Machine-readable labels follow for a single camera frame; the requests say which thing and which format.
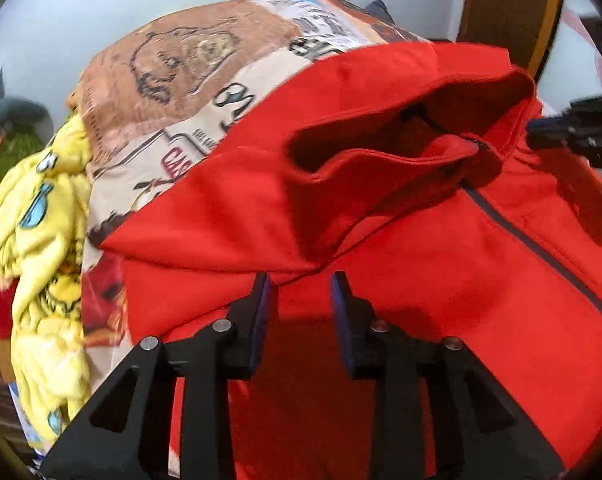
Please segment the red zip jacket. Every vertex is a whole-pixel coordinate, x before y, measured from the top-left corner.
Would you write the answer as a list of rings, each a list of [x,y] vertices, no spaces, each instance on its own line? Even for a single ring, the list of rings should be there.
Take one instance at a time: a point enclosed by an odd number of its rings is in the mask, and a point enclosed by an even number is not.
[[[602,179],[536,151],[532,80],[501,49],[384,44],[313,63],[104,241],[134,340],[190,336],[276,284],[262,363],[229,388],[241,479],[363,479],[329,281],[419,339],[461,338],[566,467],[602,437]]]

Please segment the white wardrobe door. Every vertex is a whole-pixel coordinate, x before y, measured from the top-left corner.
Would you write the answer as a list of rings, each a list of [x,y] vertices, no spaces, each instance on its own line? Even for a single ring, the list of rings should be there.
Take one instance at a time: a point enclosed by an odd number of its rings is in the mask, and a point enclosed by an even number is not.
[[[586,29],[586,18],[601,18],[592,0],[564,0],[536,85],[544,116],[561,112],[572,101],[602,95],[602,54]]]

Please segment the wooden door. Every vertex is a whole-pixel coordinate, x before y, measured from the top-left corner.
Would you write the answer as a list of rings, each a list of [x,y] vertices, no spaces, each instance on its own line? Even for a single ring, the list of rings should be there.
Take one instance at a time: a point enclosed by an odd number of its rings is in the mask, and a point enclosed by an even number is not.
[[[564,0],[464,0],[458,40],[502,47],[539,79]]]

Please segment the yellow cartoon blanket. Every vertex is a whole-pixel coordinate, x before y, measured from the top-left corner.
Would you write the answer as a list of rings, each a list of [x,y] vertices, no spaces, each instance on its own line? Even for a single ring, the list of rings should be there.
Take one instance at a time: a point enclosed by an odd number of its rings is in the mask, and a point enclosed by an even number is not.
[[[26,419],[52,445],[90,396],[82,269],[92,185],[73,114],[0,182],[0,290],[13,288],[10,361]]]

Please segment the dark blue backpack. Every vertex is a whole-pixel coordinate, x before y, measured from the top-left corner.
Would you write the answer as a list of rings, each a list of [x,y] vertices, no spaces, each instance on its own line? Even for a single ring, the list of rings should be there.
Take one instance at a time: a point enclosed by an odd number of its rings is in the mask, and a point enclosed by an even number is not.
[[[366,14],[374,16],[376,20],[382,21],[386,24],[393,25],[394,20],[386,6],[382,0],[373,0],[371,3],[368,3],[365,6],[364,11]]]

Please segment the green patterned storage box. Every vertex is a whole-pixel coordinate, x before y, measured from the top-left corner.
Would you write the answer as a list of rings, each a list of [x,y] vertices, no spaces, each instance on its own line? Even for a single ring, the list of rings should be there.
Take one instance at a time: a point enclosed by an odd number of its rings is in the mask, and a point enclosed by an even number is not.
[[[0,144],[0,182],[13,166],[21,159],[39,152],[44,144],[34,133],[32,127],[17,126],[10,132],[0,134],[4,138]]]

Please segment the grey neck pillow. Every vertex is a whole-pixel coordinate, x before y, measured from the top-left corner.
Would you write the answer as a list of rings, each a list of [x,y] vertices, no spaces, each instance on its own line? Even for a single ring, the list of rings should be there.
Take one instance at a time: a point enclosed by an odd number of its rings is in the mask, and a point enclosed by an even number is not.
[[[51,116],[43,105],[14,96],[0,99],[0,130],[8,131],[9,125],[32,127],[44,143],[54,134]]]

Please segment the printed newspaper bedspread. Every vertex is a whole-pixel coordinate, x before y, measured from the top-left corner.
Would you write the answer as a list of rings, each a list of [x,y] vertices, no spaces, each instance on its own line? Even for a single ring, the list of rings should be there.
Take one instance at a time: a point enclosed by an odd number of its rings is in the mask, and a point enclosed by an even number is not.
[[[312,62],[412,39],[345,0],[231,0],[164,15],[92,59],[75,95],[92,149],[82,307],[94,386],[132,347],[121,260],[101,242]]]

